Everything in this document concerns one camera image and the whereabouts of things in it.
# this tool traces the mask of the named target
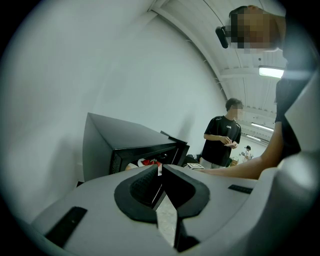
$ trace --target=man's hand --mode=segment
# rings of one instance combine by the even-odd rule
[[[234,150],[234,149],[236,149],[238,147],[238,144],[236,142],[233,142],[233,143],[235,143],[235,144],[230,145],[229,147]]]
[[[228,168],[202,169],[199,171],[210,175],[257,180],[263,170],[276,167],[280,163],[283,147],[282,124],[276,122],[271,140],[261,156]]]
[[[229,139],[229,137],[224,137],[224,136],[221,136],[221,137],[220,137],[220,141],[221,141],[223,144],[231,144],[231,143],[232,143],[232,140]]]

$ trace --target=ceiling light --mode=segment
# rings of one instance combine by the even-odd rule
[[[261,141],[261,139],[256,138],[256,137],[253,137],[253,136],[250,136],[250,135],[247,135],[247,137],[250,137],[250,138],[255,139],[255,140],[257,140],[257,141]]]
[[[274,129],[272,129],[272,128],[269,128],[269,127],[266,127],[266,126],[264,126],[264,125],[257,124],[257,123],[254,123],[254,122],[252,122],[251,125],[256,126],[256,127],[260,127],[260,128],[263,128],[263,129],[266,129],[266,130],[271,131],[271,132],[274,131]]]
[[[259,75],[265,77],[281,78],[284,70],[271,66],[259,66]]]

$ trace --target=white wall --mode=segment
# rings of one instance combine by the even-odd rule
[[[1,191],[31,222],[79,179],[87,112],[166,131],[200,152],[224,113],[211,71],[152,0],[44,2],[1,70]]]
[[[251,153],[253,154],[253,158],[259,157],[266,150],[267,146],[254,142],[251,139],[247,139],[245,136],[241,136],[240,143],[236,149],[231,150],[230,157],[237,157],[239,159],[239,163],[243,162],[243,156],[239,155],[241,152],[246,152],[246,146],[251,147]]]
[[[94,106],[100,115],[145,125],[185,140],[199,154],[210,120],[225,101],[202,57],[160,18],[126,45]]]

